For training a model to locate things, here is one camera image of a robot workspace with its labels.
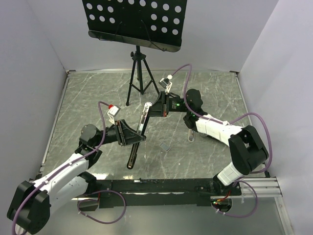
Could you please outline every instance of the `table surface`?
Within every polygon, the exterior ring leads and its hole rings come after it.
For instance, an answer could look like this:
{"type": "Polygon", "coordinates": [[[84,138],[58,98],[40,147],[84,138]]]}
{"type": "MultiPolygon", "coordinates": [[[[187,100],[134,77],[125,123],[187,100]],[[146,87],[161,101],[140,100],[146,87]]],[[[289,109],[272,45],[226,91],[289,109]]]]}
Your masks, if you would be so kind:
{"type": "MultiPolygon", "coordinates": [[[[171,71],[154,70],[152,74],[158,82],[171,71]]],[[[72,72],[62,101],[54,133],[45,161],[44,175],[66,161],[78,147],[80,131],[86,124],[92,123],[100,130],[101,119],[97,102],[118,105],[121,111],[116,119],[125,119],[127,124],[136,130],[145,102],[154,102],[157,93],[151,85],[144,95],[132,89],[130,105],[125,105],[130,71],[119,72],[72,72]]],[[[178,72],[172,82],[171,92],[182,97],[186,71],[178,72]]],[[[150,78],[143,72],[144,84],[150,78]]],[[[136,77],[135,85],[139,86],[136,77]]],[[[235,73],[229,72],[193,72],[188,88],[198,89],[203,100],[202,109],[221,120],[233,120],[246,113],[245,104],[240,92],[235,73]]],[[[105,119],[106,107],[103,107],[105,119]]],[[[169,113],[165,117],[152,117],[149,120],[145,142],[140,144],[135,166],[126,168],[131,146],[121,147],[116,142],[105,144],[98,162],[88,172],[97,179],[179,179],[179,178],[212,178],[227,166],[230,152],[225,144],[196,133],[196,140],[188,142],[188,128],[185,126],[184,113],[169,113]],[[165,152],[160,148],[164,142],[170,146],[165,152]]],[[[244,118],[237,125],[246,126],[249,119],[244,118]]],[[[253,177],[264,177],[256,174],[253,177]]]]}
{"type": "MultiPolygon", "coordinates": [[[[233,199],[229,213],[247,214],[254,198],[233,199]]],[[[89,212],[101,221],[118,218],[122,207],[89,212]]],[[[77,202],[58,209],[37,235],[285,235],[274,198],[259,198],[253,216],[232,218],[216,214],[212,207],[196,205],[127,207],[125,215],[115,224],[96,223],[77,213],[77,202]]]]}

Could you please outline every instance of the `white backdrop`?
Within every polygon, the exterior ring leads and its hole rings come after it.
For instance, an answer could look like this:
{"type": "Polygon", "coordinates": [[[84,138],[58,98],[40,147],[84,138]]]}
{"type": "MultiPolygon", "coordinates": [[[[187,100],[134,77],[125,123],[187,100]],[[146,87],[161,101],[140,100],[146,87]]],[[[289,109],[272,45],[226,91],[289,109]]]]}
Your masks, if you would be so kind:
{"type": "Polygon", "coordinates": [[[248,109],[268,124],[270,173],[278,178],[297,235],[313,234],[312,12],[311,0],[280,0],[239,73],[248,109]]]}
{"type": "MultiPolygon", "coordinates": [[[[142,51],[151,68],[240,71],[277,1],[188,0],[181,50],[142,51]]],[[[66,70],[131,68],[135,46],[90,38],[81,0],[28,2],[66,70]]]]}
{"type": "Polygon", "coordinates": [[[0,7],[0,234],[17,186],[44,156],[66,73],[26,0],[0,7]]]}

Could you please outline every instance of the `black mounting bar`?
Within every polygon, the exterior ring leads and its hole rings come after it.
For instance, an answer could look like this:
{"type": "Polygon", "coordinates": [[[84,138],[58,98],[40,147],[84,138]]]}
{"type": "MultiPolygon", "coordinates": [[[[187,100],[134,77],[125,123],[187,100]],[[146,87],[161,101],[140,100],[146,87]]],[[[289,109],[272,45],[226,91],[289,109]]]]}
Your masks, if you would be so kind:
{"type": "MultiPolygon", "coordinates": [[[[192,205],[211,206],[211,196],[225,196],[216,191],[213,179],[139,179],[139,180],[97,180],[97,188],[120,192],[127,206],[192,205]]],[[[231,195],[241,195],[239,183],[231,186],[231,195]]],[[[123,206],[114,193],[101,193],[99,208],[123,206]]]]}

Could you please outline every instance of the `gray marble floor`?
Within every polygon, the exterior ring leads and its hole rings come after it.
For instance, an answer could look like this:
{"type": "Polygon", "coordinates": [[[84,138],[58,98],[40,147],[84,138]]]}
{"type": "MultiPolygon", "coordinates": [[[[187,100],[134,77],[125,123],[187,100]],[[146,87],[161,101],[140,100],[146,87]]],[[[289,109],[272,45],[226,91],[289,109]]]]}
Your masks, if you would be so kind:
{"type": "MultiPolygon", "coordinates": [[[[152,71],[158,82],[171,71],[152,71]]],[[[102,129],[97,102],[102,100],[121,107],[116,119],[125,119],[130,127],[137,128],[143,104],[154,102],[157,93],[151,85],[144,95],[132,90],[130,105],[125,105],[130,72],[79,73],[69,75],[69,82],[60,109],[51,145],[48,151],[44,174],[48,174],[66,159],[78,146],[81,128],[88,123],[102,129]]],[[[171,92],[182,95],[187,72],[178,72],[173,78],[171,92]]],[[[143,73],[144,84],[149,81],[143,73]]],[[[233,120],[246,113],[237,79],[234,73],[194,72],[188,88],[200,90],[203,110],[221,120],[233,120]]],[[[196,133],[194,143],[187,141],[188,128],[183,122],[183,113],[170,113],[168,117],[150,118],[146,137],[140,144],[137,161],[132,170],[126,168],[131,146],[121,147],[117,143],[103,145],[97,164],[89,169],[98,179],[168,179],[211,178],[227,166],[231,159],[229,148],[196,133]],[[165,152],[160,148],[164,142],[170,146],[165,152]]],[[[244,118],[237,123],[245,126],[244,118]]]]}

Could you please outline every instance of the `music stand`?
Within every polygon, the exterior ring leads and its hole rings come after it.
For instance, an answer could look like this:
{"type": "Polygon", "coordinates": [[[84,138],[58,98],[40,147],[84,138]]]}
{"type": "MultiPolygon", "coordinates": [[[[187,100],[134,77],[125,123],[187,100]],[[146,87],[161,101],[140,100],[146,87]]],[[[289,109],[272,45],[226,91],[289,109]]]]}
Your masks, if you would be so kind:
{"type": "Polygon", "coordinates": [[[181,36],[187,0],[82,0],[88,20],[88,34],[101,41],[115,41],[136,45],[136,52],[131,53],[133,69],[126,105],[129,105],[131,89],[134,87],[141,94],[153,83],[157,85],[146,61],[146,55],[140,46],[177,52],[181,47],[181,36]],[[150,82],[143,88],[143,60],[150,82]],[[133,84],[134,70],[140,88],[133,84]]]}

